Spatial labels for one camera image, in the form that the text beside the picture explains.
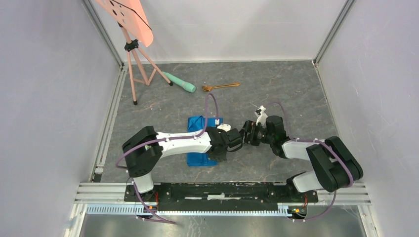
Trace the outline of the blue cloth napkin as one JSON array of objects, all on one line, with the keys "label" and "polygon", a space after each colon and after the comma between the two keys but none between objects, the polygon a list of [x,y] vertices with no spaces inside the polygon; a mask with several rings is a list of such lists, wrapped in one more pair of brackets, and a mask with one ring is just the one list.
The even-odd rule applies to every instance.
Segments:
[{"label": "blue cloth napkin", "polygon": [[[188,133],[200,133],[205,127],[206,118],[204,116],[192,116],[189,117],[187,121],[187,132]],[[192,152],[186,154],[186,163],[189,167],[198,167],[198,166],[216,166],[218,165],[217,161],[211,160],[206,154],[208,151],[208,143],[199,143],[202,142],[202,139],[197,140],[192,139],[193,147]]]}]

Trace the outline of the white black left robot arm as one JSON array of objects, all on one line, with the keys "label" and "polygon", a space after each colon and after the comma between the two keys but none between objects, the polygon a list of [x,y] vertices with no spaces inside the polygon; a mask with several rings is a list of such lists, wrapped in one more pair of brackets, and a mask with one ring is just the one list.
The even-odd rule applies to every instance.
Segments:
[{"label": "white black left robot arm", "polygon": [[225,131],[210,126],[195,132],[170,134],[156,132],[153,126],[147,126],[128,139],[122,150],[137,196],[150,201],[155,196],[151,171],[161,158],[200,153],[207,154],[212,160],[224,161],[228,152],[235,152],[242,146],[243,138],[236,128]]}]

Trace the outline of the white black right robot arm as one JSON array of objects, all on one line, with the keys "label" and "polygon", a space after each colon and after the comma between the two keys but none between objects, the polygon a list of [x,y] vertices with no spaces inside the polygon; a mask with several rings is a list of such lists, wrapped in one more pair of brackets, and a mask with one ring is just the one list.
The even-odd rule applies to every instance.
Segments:
[{"label": "white black right robot arm", "polygon": [[364,176],[359,162],[339,137],[324,140],[292,138],[285,130],[282,117],[268,116],[265,124],[248,120],[240,134],[245,144],[268,144],[281,158],[310,161],[312,171],[287,179],[285,194],[291,201],[299,201],[311,190],[323,189],[332,193],[350,187]]}]

